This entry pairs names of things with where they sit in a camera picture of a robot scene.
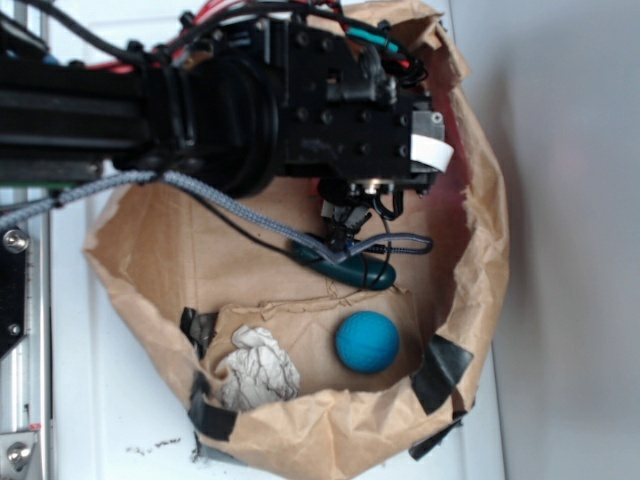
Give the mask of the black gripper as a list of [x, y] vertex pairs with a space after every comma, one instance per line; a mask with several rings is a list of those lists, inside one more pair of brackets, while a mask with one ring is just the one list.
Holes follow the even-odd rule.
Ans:
[[444, 116], [401, 88], [375, 47], [354, 52], [326, 30], [272, 21], [269, 52], [283, 76], [280, 175], [425, 193], [447, 170]]

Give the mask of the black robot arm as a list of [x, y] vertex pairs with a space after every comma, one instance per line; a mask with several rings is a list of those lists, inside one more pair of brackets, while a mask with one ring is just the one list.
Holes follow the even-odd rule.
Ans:
[[120, 170], [188, 174], [230, 196], [275, 177], [358, 192], [427, 190], [453, 150], [416, 92], [421, 60], [334, 1], [213, 2], [153, 49], [118, 48], [37, 8], [111, 57], [62, 65], [1, 20], [1, 181], [74, 184]]

